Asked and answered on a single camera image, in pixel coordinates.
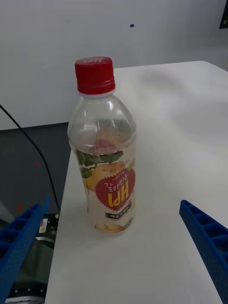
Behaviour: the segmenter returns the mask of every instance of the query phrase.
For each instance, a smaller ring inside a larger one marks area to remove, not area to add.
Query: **red dot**
[[[21,211],[21,209],[22,209],[22,204],[19,204],[18,205],[18,211]]]

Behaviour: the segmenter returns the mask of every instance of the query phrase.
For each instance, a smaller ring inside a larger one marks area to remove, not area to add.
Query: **plastic bottle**
[[[81,170],[88,215],[96,229],[119,233],[135,216],[135,122],[113,95],[110,58],[80,59],[75,70],[81,98],[68,137]]]

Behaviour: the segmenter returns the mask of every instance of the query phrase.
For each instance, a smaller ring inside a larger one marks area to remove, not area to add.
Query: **white table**
[[[219,304],[179,207],[228,227],[228,73],[186,62],[115,79],[137,123],[137,216],[120,237],[90,228],[71,154],[46,304]]]

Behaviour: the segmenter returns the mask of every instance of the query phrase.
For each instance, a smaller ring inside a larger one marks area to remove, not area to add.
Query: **red label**
[[[115,176],[100,180],[95,193],[100,202],[111,210],[120,210],[128,201],[135,185],[133,169],[123,169]]]

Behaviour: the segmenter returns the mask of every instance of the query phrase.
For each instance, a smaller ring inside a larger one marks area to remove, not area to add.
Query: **bottle cap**
[[[113,62],[109,57],[90,57],[75,62],[77,89],[87,95],[105,94],[115,89]]]

